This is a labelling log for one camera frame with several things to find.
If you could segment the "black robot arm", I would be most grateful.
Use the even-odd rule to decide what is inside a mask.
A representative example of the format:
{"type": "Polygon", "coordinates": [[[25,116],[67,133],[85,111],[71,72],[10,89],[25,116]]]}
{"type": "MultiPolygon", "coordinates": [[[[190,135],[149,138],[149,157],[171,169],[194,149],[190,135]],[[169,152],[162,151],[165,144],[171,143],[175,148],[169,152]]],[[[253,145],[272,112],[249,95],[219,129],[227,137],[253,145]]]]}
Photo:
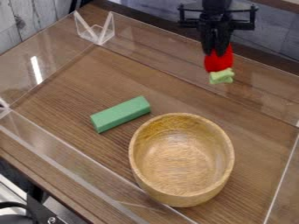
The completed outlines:
{"type": "Polygon", "coordinates": [[[207,55],[217,53],[222,57],[234,31],[254,31],[257,28],[258,7],[254,4],[240,6],[234,0],[199,0],[197,3],[182,3],[178,11],[178,24],[198,30],[207,55]]]}

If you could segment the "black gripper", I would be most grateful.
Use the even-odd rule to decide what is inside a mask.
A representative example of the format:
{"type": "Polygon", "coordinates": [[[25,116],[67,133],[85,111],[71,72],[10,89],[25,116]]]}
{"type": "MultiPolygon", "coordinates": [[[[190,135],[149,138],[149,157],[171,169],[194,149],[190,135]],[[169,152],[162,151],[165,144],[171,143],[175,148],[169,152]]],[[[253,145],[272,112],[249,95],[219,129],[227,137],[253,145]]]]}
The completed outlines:
{"type": "Polygon", "coordinates": [[[178,6],[181,27],[199,28],[202,49],[207,55],[215,46],[214,29],[218,26],[217,54],[223,56],[234,30],[254,30],[258,7],[249,3],[231,3],[230,6],[205,8],[202,3],[182,3],[178,6]],[[248,13],[249,19],[235,19],[235,13],[248,13]]]}

